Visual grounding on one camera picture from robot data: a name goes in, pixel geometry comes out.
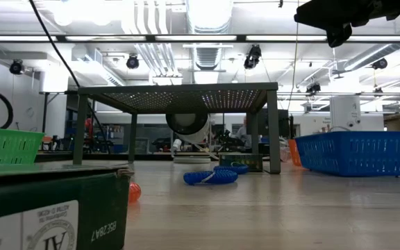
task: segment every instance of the sticker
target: sticker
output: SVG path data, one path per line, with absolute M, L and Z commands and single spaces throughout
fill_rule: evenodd
M 0 217 L 0 250 L 21 250 L 21 213 Z
M 78 201 L 0 217 L 0 250 L 75 250 Z
M 24 212 L 22 230 L 25 250 L 75 250 L 78 201 Z

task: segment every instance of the green basket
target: green basket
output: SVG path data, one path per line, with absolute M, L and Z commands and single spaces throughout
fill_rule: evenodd
M 31 164 L 43 133 L 0 129 L 0 164 Z

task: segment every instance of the blue coiled cable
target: blue coiled cable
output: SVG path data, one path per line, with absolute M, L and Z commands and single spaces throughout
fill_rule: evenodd
M 238 175 L 228 170 L 190 172 L 183 175 L 183 180 L 189 184 L 208 183 L 208 184 L 227 184 L 237 180 Z
M 216 166 L 214 167 L 214 171 L 219 171 L 219 170 L 228 170 L 235 172 L 237 174 L 246 174 L 249 171 L 248 165 L 245 164 L 238 164 L 234 163 L 233 166 Z

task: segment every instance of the orange ball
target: orange ball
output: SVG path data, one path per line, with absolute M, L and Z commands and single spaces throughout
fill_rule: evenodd
M 129 184 L 129 202 L 136 202 L 142 195 L 142 189 L 137 183 Z

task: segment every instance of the perforated tabletop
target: perforated tabletop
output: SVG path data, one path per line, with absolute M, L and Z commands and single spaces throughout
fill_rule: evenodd
M 277 83 L 82 87 L 78 94 L 132 114 L 256 113 Z

